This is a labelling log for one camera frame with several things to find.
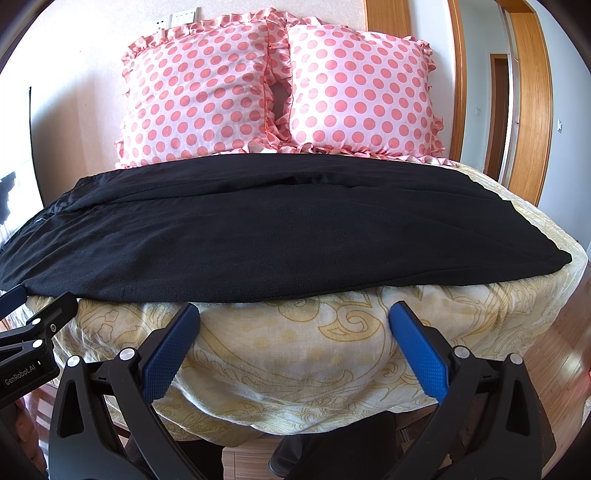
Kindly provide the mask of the yellow patterned bed cover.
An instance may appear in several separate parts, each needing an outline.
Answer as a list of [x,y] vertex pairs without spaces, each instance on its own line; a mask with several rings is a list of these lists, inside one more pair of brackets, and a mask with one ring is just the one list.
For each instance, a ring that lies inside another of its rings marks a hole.
[[[455,169],[512,203],[571,256],[559,271],[467,286],[381,286],[297,299],[195,305],[201,329],[157,412],[178,440],[235,446],[260,432],[320,433],[383,410],[430,404],[388,328],[406,302],[453,344],[484,357],[524,353],[545,333],[587,266],[584,249],[543,212],[484,175]],[[76,296],[56,338],[60,361],[113,357],[163,327],[185,302]]]

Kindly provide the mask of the black pants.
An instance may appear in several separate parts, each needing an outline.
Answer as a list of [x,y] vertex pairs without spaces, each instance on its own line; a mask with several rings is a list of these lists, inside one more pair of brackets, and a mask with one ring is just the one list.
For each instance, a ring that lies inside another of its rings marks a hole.
[[1,286],[238,303],[467,286],[571,256],[451,168],[318,154],[202,157],[81,179],[1,250]]

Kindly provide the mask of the wooden door frame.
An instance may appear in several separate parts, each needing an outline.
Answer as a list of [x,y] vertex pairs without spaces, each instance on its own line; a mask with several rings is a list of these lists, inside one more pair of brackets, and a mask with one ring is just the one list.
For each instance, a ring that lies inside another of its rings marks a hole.
[[[517,54],[519,94],[517,134],[507,188],[537,205],[547,173],[553,124],[552,75],[543,30],[535,10],[525,1],[501,1],[509,16],[509,44]],[[460,4],[449,3],[455,48],[455,99],[449,157],[461,155],[467,110],[466,36]]]

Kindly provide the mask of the left pink polka-dot pillow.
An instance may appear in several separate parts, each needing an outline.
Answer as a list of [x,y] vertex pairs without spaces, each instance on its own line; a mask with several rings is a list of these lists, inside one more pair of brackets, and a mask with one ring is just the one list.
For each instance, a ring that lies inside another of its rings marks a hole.
[[280,145],[273,85],[290,75],[287,13],[161,30],[135,40],[122,63],[130,112],[118,168]]

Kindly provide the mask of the white wall socket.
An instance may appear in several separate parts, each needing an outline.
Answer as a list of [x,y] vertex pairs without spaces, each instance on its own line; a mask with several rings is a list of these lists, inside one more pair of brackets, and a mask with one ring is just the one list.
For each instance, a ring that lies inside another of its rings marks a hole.
[[160,14],[155,21],[155,26],[158,29],[169,29],[180,25],[191,24],[200,19],[200,14],[200,7]]

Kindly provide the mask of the pink polka-dot pillow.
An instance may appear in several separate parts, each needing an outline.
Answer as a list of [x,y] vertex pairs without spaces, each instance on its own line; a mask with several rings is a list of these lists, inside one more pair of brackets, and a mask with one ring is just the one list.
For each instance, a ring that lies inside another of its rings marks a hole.
[[429,43],[287,12],[267,20],[271,72],[288,92],[271,148],[452,165],[431,99]]
[[161,30],[135,40],[122,63],[130,112],[118,168],[280,145],[273,85],[290,75],[287,13]]

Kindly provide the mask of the wooden headboard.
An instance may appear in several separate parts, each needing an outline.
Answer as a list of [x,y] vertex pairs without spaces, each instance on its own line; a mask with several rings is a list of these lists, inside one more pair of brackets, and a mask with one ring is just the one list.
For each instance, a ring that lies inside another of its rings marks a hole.
[[412,34],[412,17],[408,0],[366,0],[367,30],[397,37]]

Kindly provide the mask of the right pink polka-dot pillow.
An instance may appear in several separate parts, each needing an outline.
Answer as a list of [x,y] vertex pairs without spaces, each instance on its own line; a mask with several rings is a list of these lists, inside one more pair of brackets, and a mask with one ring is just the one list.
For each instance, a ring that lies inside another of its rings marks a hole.
[[287,12],[267,20],[271,72],[288,92],[271,148],[452,165],[431,99],[429,43]]

